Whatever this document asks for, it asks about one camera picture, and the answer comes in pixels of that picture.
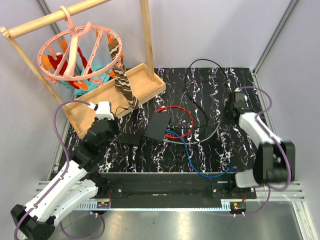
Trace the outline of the black power adapter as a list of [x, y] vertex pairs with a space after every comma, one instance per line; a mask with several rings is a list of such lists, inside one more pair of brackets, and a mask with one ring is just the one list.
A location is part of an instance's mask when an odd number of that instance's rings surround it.
[[115, 138], [115, 144], [120, 151], [121, 157], [124, 159], [128, 154], [123, 151], [122, 146], [139, 147], [142, 142], [142, 136], [140, 134], [123, 132], [120, 130], [120, 127], [118, 127], [118, 130], [119, 132]]

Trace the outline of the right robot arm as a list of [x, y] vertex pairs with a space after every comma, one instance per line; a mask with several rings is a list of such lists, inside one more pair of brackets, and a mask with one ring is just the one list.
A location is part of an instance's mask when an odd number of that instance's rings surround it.
[[258, 186], [284, 191], [295, 178], [294, 143], [274, 134], [261, 120], [261, 114], [247, 105], [245, 93], [229, 93], [225, 102], [225, 118], [238, 124], [257, 148], [253, 167], [232, 174], [228, 181], [228, 195], [235, 199]]

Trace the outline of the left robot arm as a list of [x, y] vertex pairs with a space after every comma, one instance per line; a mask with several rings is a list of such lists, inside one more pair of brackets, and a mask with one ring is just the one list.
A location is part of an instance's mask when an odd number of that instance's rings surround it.
[[28, 203], [11, 209], [14, 239], [21, 232], [28, 240], [47, 240], [63, 218], [82, 202], [110, 195], [109, 181], [96, 171], [96, 166], [105, 156], [103, 150], [119, 133], [117, 117], [95, 118], [52, 181]]

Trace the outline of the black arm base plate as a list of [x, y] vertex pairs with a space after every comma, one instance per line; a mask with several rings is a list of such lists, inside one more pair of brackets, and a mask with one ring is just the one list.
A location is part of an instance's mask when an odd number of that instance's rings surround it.
[[223, 183], [205, 181], [123, 181], [110, 184], [111, 210], [227, 209], [224, 200], [255, 200], [255, 191], [228, 191]]

